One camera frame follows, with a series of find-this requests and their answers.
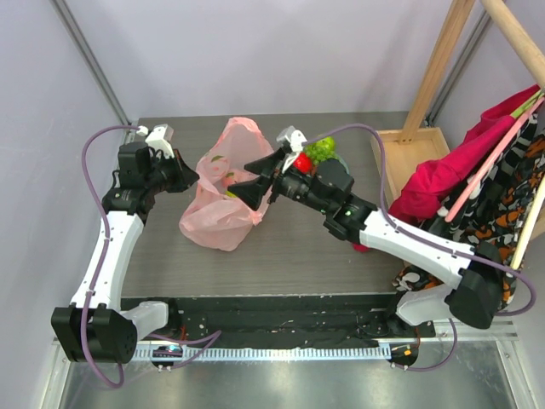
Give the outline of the pink plastic bag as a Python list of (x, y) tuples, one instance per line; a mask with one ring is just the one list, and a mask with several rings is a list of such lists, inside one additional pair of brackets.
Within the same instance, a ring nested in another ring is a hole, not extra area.
[(244, 166), (271, 153), (273, 148), (255, 121), (230, 118), (218, 141), (197, 163), (196, 195), (181, 216), (180, 231), (203, 247), (235, 250), (262, 221), (268, 204), (263, 201), (254, 211), (225, 192), (234, 183), (255, 179)]

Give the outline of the green grapes bunch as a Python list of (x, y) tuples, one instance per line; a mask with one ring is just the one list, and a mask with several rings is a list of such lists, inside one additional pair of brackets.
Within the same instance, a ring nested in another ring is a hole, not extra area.
[(332, 154), (324, 153), (318, 144), (319, 141), (316, 141), (313, 144), (307, 145), (304, 147), (305, 154), (313, 161), (314, 165), (318, 165), (325, 160), (330, 158), (337, 158), (336, 152)]

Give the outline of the green apple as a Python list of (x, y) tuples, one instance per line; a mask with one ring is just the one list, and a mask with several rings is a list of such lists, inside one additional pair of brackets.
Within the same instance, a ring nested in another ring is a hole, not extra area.
[(332, 154), (336, 151), (336, 142), (332, 136), (321, 139), (318, 144), (324, 153)]

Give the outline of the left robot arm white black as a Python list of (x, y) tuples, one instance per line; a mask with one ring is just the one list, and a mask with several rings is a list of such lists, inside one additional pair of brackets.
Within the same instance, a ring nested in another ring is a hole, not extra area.
[(156, 195), (182, 193), (198, 180), (168, 142), (138, 141), (118, 151), (118, 170), (101, 200), (103, 218), (87, 272), (66, 307), (54, 309), (51, 325), (72, 362), (125, 364), (138, 341), (155, 332), (164, 340), (181, 331), (172, 301), (121, 306), (121, 292), (132, 252), (155, 204)]

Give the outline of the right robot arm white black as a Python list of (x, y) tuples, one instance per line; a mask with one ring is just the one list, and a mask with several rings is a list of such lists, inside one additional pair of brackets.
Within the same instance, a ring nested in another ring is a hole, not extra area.
[(374, 204), (353, 194), (354, 179), (341, 162), (328, 159), (311, 175), (300, 172), (283, 150), (245, 165), (251, 181), (228, 191), (252, 210), (279, 195), (320, 211), (324, 226), (339, 240), (396, 256), (439, 280), (420, 291), (403, 290), (384, 316), (389, 333), (402, 337), (430, 320), (455, 318), (477, 329), (491, 326), (502, 304), (499, 252), (484, 243), (476, 247), (444, 239), (389, 218)]

